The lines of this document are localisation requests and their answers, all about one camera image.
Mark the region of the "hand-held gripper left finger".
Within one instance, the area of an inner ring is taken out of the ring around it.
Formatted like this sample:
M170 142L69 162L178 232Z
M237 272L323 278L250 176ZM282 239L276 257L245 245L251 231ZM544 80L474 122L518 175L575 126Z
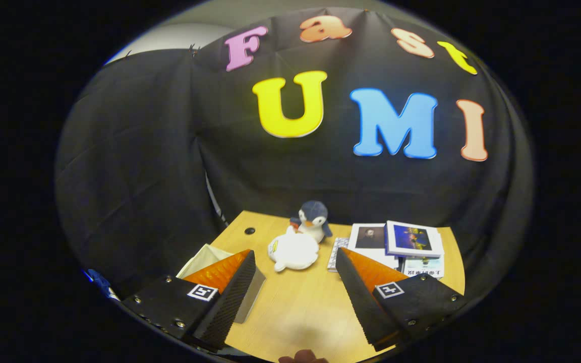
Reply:
M256 269L254 251L243 250L185 278L157 278L122 303L167 336L216 353L225 347Z

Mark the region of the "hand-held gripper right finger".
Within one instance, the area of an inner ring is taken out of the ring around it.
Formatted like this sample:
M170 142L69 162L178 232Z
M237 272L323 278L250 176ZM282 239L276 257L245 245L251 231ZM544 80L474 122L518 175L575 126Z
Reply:
M427 273L408 277L348 248L337 250L336 268L376 351L426 338L465 306L463 294Z

